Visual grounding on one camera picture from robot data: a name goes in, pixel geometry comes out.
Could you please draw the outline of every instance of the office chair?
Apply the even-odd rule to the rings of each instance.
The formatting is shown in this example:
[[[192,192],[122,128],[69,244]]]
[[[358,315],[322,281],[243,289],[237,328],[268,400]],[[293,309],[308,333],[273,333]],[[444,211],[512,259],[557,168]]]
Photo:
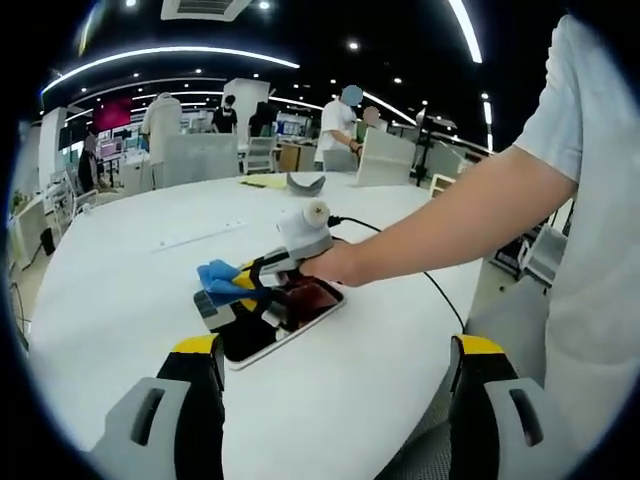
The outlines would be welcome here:
[[[273,159],[276,142],[276,137],[249,138],[247,154],[242,161],[245,175],[254,172],[271,173],[277,171]]]

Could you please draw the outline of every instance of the ceiling vent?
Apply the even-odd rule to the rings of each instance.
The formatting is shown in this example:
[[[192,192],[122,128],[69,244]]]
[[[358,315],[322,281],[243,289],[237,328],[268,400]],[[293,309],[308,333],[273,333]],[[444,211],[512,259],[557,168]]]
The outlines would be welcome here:
[[[251,0],[164,0],[162,20],[233,22]]]

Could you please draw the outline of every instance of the wall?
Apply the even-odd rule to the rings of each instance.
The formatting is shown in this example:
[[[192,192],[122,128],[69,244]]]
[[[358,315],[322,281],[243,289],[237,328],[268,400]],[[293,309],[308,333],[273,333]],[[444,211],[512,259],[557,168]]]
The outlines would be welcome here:
[[[42,119],[38,145],[38,177],[41,190],[51,183],[51,174],[64,168],[59,153],[60,131],[67,117],[66,108],[56,108]]]
[[[11,190],[20,190],[23,194],[32,195],[39,190],[38,154],[40,146],[40,127],[31,127],[23,140],[16,158]]]

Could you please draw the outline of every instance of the curved ceiling light strip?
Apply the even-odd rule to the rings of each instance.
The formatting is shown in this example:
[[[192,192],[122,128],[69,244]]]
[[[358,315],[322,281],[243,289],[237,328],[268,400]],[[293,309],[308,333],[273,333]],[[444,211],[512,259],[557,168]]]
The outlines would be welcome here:
[[[227,79],[226,78],[217,78],[217,77],[202,77],[202,76],[198,76],[198,77],[170,77],[170,78],[159,78],[156,80],[144,80],[141,82],[135,82],[135,83],[127,83],[125,85],[118,85],[117,87],[112,87],[112,88],[108,88],[106,90],[101,90],[99,92],[95,92],[95,93],[91,93],[91,95],[87,95],[85,97],[79,98],[78,100],[75,100],[73,103],[69,104],[70,107],[73,107],[79,103],[82,102],[86,102],[87,100],[91,100],[92,98],[95,97],[102,97],[104,95],[106,95],[107,93],[111,93],[111,92],[116,92],[118,90],[124,90],[125,88],[133,88],[133,87],[139,87],[141,85],[151,85],[154,83],[165,83],[165,82],[182,82],[182,81],[191,81],[191,80],[195,80],[195,81],[201,81],[201,80],[206,80],[206,81],[211,81],[211,82],[226,82]]]
[[[398,115],[403,120],[406,120],[407,122],[409,122],[411,125],[413,125],[413,126],[417,125],[416,121],[413,118],[411,118],[409,115],[406,115],[406,114],[402,113],[396,107],[393,107],[393,106],[389,105],[387,102],[385,102],[383,100],[380,100],[378,97],[376,97],[374,95],[371,95],[369,92],[362,92],[362,93],[363,93],[365,98],[368,98],[372,102],[375,102],[378,105],[380,105],[381,107],[386,108],[390,112],[395,113],[396,115]]]
[[[289,68],[300,68],[300,65],[282,60],[281,58],[270,57],[268,55],[262,55],[260,53],[246,52],[244,50],[234,50],[232,48],[218,48],[218,47],[157,47],[157,48],[145,48],[142,50],[132,50],[131,52],[118,53],[109,57],[101,58],[93,62],[81,65],[75,68],[59,78],[56,78],[53,82],[42,89],[40,95],[44,95],[56,85],[68,80],[71,77],[78,75],[79,73],[86,72],[92,68],[104,65],[105,63],[115,62],[124,58],[138,57],[141,55],[152,55],[155,53],[175,53],[175,52],[189,52],[189,53],[221,53],[226,55],[237,55],[241,57],[255,58],[256,60],[264,60],[265,62],[277,63]]]
[[[482,53],[480,53],[478,39],[473,31],[473,25],[464,3],[462,3],[462,0],[449,0],[449,4],[453,9],[453,13],[456,14],[460,28],[462,28],[462,33],[469,47],[469,53],[471,53],[471,59],[476,63],[482,63]]]
[[[324,108],[319,106],[319,105],[313,105],[311,103],[299,102],[298,100],[289,100],[288,98],[269,97],[269,100],[273,100],[274,102],[288,103],[290,105],[298,105],[300,107],[313,108],[315,110],[324,110]]]

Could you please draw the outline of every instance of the wire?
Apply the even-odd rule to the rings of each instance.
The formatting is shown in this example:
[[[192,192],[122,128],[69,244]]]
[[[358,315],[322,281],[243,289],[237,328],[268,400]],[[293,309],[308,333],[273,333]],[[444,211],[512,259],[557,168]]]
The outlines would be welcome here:
[[[380,233],[382,230],[380,230],[377,227],[374,227],[373,225],[369,225],[366,222],[362,222],[356,218],[351,218],[351,217],[338,217],[338,216],[331,216],[329,217],[329,222],[328,225],[329,227],[334,227],[336,225],[340,225],[342,222],[351,222],[351,223],[356,223],[358,225],[361,225],[363,227],[369,228],[371,230],[374,230],[378,233]],[[438,292],[440,292],[440,295],[442,295],[442,297],[447,301],[447,303],[449,304],[449,307],[451,307],[451,310],[453,311],[453,313],[456,316],[456,319],[458,320],[458,323],[460,324],[460,327],[462,327],[462,333],[464,333],[466,331],[465,326],[464,326],[464,322],[462,321],[462,317],[460,316],[460,314],[458,313],[458,310],[456,310],[456,307],[453,306],[453,303],[451,303],[451,300],[449,299],[449,297],[447,296],[446,293],[444,293],[444,290],[442,290],[442,287],[440,287],[440,285],[438,284],[438,282],[435,281],[435,279],[428,273],[428,272],[422,272],[429,280],[431,280],[431,283],[433,283],[433,285],[438,289]]]

